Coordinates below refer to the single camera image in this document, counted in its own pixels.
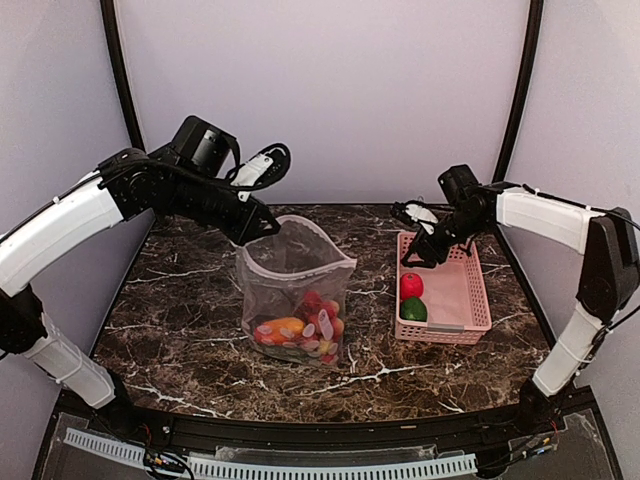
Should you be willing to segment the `pink perforated plastic basket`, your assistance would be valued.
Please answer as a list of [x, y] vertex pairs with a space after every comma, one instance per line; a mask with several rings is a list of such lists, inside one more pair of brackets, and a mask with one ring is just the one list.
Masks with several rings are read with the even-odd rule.
[[476, 245], [452, 247], [445, 263], [433, 269], [405, 267], [401, 260], [414, 236], [409, 231], [397, 235], [396, 294], [401, 294], [403, 275], [420, 277], [420, 300], [427, 317], [424, 321], [402, 318], [401, 299], [397, 298], [395, 338], [440, 344], [478, 343], [491, 330], [492, 319]]

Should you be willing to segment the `clear zip top bag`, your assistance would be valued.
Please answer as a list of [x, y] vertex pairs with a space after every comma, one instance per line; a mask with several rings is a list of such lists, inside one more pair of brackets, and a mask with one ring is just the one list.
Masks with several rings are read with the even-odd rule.
[[280, 231], [236, 249], [236, 275], [243, 293], [241, 329], [256, 351], [286, 362], [336, 369], [310, 362], [296, 341], [259, 344], [254, 330], [268, 320], [295, 317], [308, 291], [337, 300], [345, 323], [346, 288], [357, 260], [348, 256], [313, 221], [298, 215], [277, 219]]

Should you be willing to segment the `orange yellow mango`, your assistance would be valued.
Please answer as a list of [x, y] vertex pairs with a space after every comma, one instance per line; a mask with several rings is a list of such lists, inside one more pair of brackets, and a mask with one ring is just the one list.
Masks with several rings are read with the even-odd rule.
[[254, 330], [254, 339], [268, 346], [294, 342], [301, 335], [306, 324], [296, 317], [268, 320]]

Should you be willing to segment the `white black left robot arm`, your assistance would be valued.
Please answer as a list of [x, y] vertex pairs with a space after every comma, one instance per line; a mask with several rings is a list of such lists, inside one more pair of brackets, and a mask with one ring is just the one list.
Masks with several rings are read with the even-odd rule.
[[237, 246], [280, 225], [254, 192], [282, 180], [289, 148], [275, 143], [243, 161], [237, 139], [187, 117], [173, 139], [151, 153], [125, 149], [1, 237], [1, 349], [22, 355], [75, 392], [120, 436], [141, 427], [116, 376], [89, 359], [46, 315], [31, 282], [95, 235], [152, 211], [223, 233]]

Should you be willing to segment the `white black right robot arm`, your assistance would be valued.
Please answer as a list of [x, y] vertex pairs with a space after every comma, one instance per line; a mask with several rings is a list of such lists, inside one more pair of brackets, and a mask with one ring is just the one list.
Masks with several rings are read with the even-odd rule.
[[623, 208], [592, 207], [526, 184], [482, 184], [466, 164], [449, 168], [438, 182], [448, 202], [442, 219], [420, 200], [391, 207], [396, 220], [417, 229], [403, 266], [433, 269], [452, 247], [466, 246], [496, 225], [534, 233], [582, 256], [573, 314], [531, 380], [540, 395], [559, 394], [630, 318], [622, 311], [639, 288], [638, 224]]

